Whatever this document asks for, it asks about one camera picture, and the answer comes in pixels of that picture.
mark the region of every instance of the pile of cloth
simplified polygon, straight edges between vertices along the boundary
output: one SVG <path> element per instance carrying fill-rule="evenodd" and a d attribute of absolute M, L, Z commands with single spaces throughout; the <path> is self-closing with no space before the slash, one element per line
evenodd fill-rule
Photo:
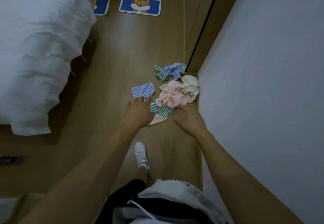
<path fill-rule="evenodd" d="M 170 75 L 173 76 L 173 80 L 161 85 L 159 87 L 162 91 L 160 96 L 152 100 L 150 110 L 155 113 L 155 116 L 149 126 L 165 121 L 174 108 L 187 105 L 197 98 L 200 92 L 198 79 L 193 75 L 181 76 L 181 74 L 184 74 L 185 69 L 186 65 L 184 63 L 174 63 L 163 69 L 157 65 L 155 66 L 156 75 L 161 81 L 168 80 Z M 144 96 L 147 99 L 154 92 L 155 89 L 151 82 L 132 87 L 134 99 L 139 96 Z"/>

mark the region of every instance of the person's left hand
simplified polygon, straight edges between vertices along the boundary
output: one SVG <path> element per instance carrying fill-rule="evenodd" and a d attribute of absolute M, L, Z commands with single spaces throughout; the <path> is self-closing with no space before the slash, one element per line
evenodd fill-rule
<path fill-rule="evenodd" d="M 153 97 L 148 97 L 144 101 L 144 96 L 133 100 L 132 103 L 126 104 L 126 110 L 123 122 L 132 128 L 146 127 L 153 120 L 155 113 L 150 111 L 150 104 Z"/>

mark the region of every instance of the person's left arm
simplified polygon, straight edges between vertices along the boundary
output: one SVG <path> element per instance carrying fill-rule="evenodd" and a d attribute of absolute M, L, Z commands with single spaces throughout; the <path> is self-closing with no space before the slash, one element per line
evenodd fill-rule
<path fill-rule="evenodd" d="M 27 214 L 20 224 L 90 224 L 98 217 L 138 131 L 154 117 L 152 97 L 126 106 L 120 128 L 81 161 Z"/>

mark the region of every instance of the hand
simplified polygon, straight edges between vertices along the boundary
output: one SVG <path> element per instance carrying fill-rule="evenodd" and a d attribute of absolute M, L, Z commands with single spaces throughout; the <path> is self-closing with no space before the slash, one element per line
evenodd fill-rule
<path fill-rule="evenodd" d="M 200 134 L 208 132 L 205 121 L 196 110 L 188 106 L 179 106 L 179 108 L 185 112 L 185 118 L 174 121 L 185 133 L 196 139 Z"/>
<path fill-rule="evenodd" d="M 134 99 L 132 103 L 126 104 L 123 123 L 135 129 L 140 129 L 150 124 L 155 116 L 155 113 L 150 111 L 152 99 L 153 97 L 151 96 L 144 101 L 144 96 L 140 96 Z"/>

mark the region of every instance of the pink striped cloth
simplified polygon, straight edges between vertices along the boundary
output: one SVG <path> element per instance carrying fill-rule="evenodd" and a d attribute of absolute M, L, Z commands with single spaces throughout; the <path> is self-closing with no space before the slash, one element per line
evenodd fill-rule
<path fill-rule="evenodd" d="M 159 114 L 155 114 L 153 120 L 151 121 L 150 124 L 148 124 L 148 126 L 151 126 L 151 125 L 153 125 L 153 124 L 157 124 L 157 123 L 163 122 L 163 121 L 165 121 L 167 118 L 168 118 L 168 116 L 163 117 L 163 116 L 160 116 Z"/>
<path fill-rule="evenodd" d="M 191 103 L 192 97 L 190 94 L 184 94 L 178 87 L 182 84 L 178 81 L 172 80 L 165 87 L 164 91 L 160 93 L 160 96 L 156 99 L 156 104 L 161 106 L 168 105 L 170 108 L 176 108 L 179 105 L 186 105 Z"/>

